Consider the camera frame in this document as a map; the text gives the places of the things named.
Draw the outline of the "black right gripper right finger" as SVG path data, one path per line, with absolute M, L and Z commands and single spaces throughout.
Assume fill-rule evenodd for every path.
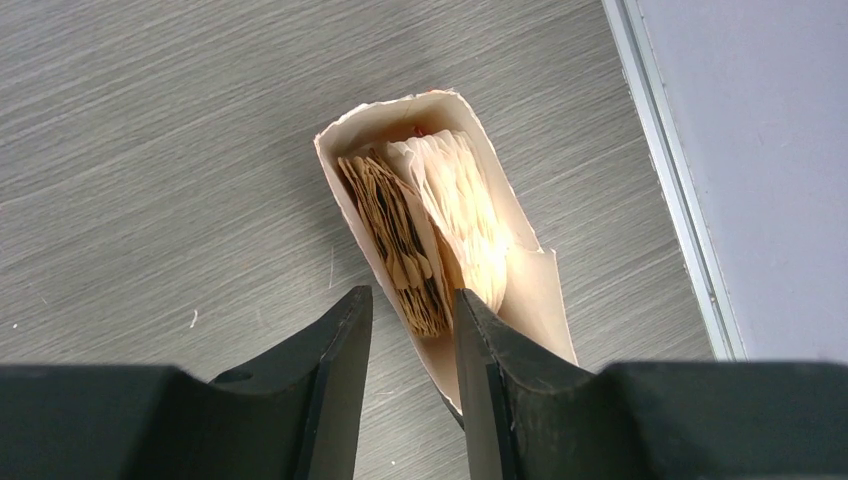
M 843 479 L 847 368 L 618 362 L 592 373 L 455 294 L 475 479 Z

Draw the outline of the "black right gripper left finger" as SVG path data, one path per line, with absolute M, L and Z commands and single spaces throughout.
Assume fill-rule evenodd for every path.
M 350 479 L 373 321 L 352 288 L 203 382 L 169 365 L 5 365 L 5 479 Z

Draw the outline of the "orange coffee filter box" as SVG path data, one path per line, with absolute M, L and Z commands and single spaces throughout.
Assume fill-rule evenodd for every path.
M 512 234 L 507 256 L 507 287 L 496 313 L 510 326 L 555 355 L 576 358 L 566 321 L 556 254 L 540 245 L 503 171 L 492 142 L 468 102 L 457 92 L 432 90 L 397 100 L 362 104 L 327 126 L 314 145 L 332 194 L 380 287 L 407 330 L 413 347 L 440 397 L 455 417 L 462 414 L 455 341 L 453 293 L 465 287 L 458 261 L 432 219 L 440 239 L 452 301 L 452 330 L 437 338 L 414 335 L 391 289 L 373 240 L 357 211 L 352 188 L 338 165 L 340 157 L 366 156 L 374 150 L 388 165 L 385 145 L 442 130 L 463 131 L 477 150 L 495 211 Z

